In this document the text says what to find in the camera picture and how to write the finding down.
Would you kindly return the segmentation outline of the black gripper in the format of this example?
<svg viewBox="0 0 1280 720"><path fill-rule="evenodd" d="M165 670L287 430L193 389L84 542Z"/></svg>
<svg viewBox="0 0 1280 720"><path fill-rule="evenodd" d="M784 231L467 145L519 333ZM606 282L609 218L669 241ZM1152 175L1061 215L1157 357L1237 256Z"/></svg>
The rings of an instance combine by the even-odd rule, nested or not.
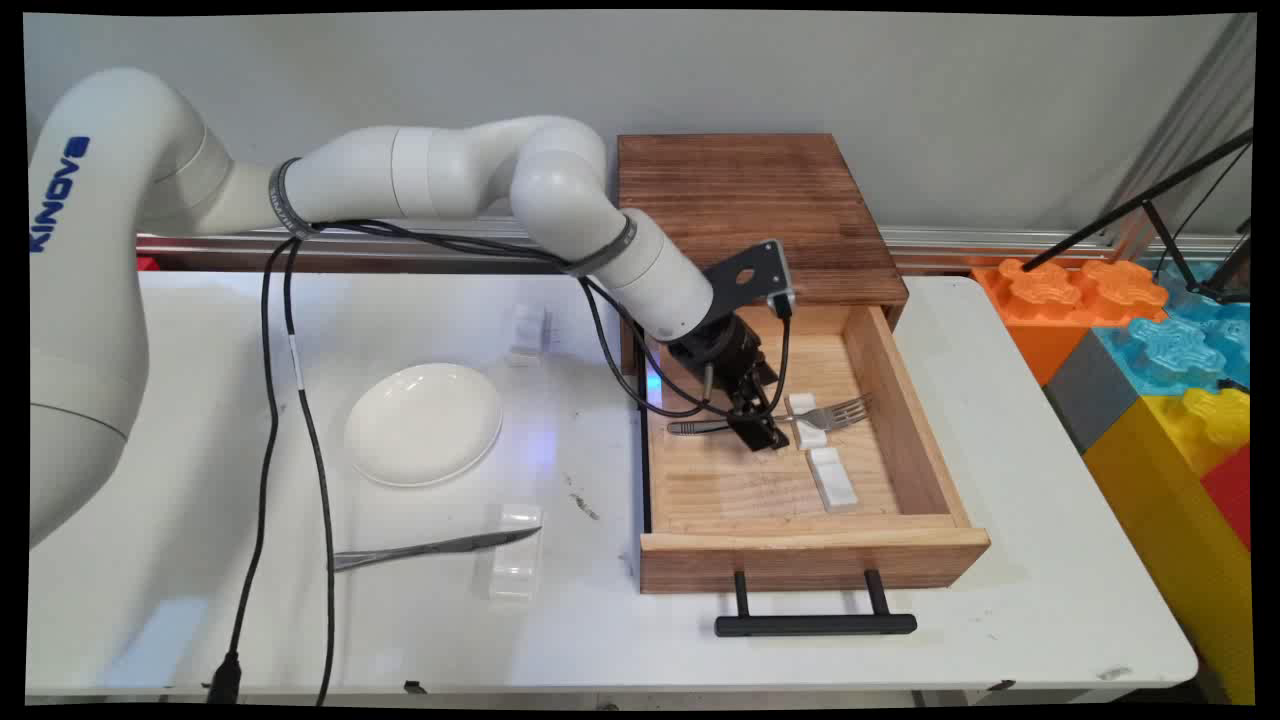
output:
<svg viewBox="0 0 1280 720"><path fill-rule="evenodd" d="M709 404L716 391L728 398L728 428L749 450L790 446L773 418L781 374L767 361L758 333L739 315L730 314L668 343L668 352L701 382L700 402Z"/></svg>

